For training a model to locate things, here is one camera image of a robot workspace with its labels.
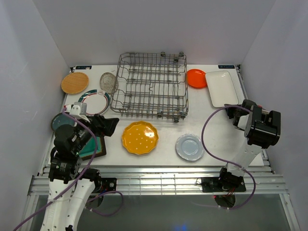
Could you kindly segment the white rectangular plate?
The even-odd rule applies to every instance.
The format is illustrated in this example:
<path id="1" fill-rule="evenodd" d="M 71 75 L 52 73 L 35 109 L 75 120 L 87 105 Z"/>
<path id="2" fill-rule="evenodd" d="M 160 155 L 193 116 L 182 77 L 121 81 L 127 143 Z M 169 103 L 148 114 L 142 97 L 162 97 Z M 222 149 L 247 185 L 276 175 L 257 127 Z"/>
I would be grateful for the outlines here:
<path id="1" fill-rule="evenodd" d="M 212 105 L 215 108 L 226 104 L 239 103 L 231 75 L 228 71 L 208 72 L 205 74 Z"/>

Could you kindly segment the orange round plate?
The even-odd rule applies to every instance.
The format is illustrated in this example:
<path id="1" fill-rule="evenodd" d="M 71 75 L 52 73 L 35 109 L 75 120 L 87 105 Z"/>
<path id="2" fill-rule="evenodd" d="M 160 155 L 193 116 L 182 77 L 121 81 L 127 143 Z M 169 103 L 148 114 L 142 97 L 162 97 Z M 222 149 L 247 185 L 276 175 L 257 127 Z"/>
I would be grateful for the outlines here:
<path id="1" fill-rule="evenodd" d="M 196 89 L 202 89 L 207 87 L 205 78 L 206 73 L 200 69 L 190 69 L 187 71 L 188 84 Z"/>

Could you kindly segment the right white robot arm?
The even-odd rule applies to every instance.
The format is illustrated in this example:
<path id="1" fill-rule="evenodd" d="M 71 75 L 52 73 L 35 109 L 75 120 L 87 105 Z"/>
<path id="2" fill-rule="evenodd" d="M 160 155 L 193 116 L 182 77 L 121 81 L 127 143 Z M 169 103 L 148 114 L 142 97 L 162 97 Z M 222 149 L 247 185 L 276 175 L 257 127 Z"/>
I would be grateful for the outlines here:
<path id="1" fill-rule="evenodd" d="M 266 111 L 254 101 L 243 100 L 242 104 L 225 104 L 232 124 L 244 132 L 244 142 L 239 153 L 223 167 L 217 179 L 223 191 L 244 186 L 245 170 L 263 150 L 274 146 L 281 136 L 282 114 Z"/>

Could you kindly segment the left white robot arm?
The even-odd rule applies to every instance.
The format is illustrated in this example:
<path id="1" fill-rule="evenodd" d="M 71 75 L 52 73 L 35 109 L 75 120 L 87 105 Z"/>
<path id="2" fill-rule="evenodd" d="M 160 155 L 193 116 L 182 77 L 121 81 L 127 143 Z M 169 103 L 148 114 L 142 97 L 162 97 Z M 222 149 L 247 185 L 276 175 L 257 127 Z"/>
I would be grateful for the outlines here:
<path id="1" fill-rule="evenodd" d="M 112 136 L 119 118 L 94 115 L 60 125 L 55 130 L 49 172 L 49 196 L 41 230 L 75 231 L 92 193 L 109 192 L 100 171 L 86 166 L 79 171 L 80 151 L 97 138 Z"/>

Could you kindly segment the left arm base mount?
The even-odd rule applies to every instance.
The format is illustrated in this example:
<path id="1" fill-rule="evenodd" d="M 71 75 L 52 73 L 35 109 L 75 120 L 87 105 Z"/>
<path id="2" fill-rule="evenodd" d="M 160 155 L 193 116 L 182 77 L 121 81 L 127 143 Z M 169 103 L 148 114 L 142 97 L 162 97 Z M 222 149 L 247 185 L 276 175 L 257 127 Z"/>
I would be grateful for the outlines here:
<path id="1" fill-rule="evenodd" d="M 117 178 L 100 178 L 94 180 L 95 188 L 92 191 L 93 193 L 104 193 L 116 191 Z"/>

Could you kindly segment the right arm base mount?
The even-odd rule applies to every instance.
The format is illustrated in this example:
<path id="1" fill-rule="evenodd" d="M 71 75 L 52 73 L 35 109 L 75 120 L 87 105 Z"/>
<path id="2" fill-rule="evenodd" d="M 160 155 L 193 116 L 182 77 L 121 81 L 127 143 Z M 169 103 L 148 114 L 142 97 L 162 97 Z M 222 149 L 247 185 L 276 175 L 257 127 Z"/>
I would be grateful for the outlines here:
<path id="1" fill-rule="evenodd" d="M 202 186 L 202 192 L 206 193 L 227 193 L 227 192 L 238 192 L 242 193 L 246 191 L 246 186 L 243 177 L 240 177 L 240 183 L 238 185 L 234 183 L 224 182 L 219 177 L 202 177 L 196 181 L 197 185 Z"/>

